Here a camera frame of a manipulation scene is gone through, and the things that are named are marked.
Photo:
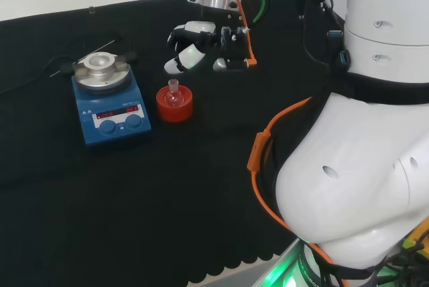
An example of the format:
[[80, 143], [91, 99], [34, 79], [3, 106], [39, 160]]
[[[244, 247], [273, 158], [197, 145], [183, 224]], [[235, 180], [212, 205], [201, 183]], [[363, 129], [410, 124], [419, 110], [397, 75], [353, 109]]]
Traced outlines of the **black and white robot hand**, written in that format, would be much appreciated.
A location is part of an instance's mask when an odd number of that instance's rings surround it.
[[209, 13], [214, 21], [188, 21], [172, 30], [167, 43], [176, 56], [164, 65], [168, 74], [195, 70], [206, 58], [214, 60], [215, 72], [246, 70], [257, 64], [243, 14]]

